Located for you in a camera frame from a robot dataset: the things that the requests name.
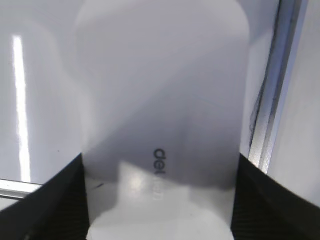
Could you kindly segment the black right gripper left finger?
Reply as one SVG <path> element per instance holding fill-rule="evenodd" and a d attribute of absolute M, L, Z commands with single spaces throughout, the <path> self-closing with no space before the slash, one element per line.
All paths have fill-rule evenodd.
<path fill-rule="evenodd" d="M 85 240 L 89 226 L 81 154 L 38 190 L 0 212 L 2 240 Z"/>

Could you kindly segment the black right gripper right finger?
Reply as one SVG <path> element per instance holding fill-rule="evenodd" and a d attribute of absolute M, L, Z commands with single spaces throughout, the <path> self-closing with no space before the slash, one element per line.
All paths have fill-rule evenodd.
<path fill-rule="evenodd" d="M 318 240 L 320 209 L 240 155 L 230 228 L 236 240 Z"/>

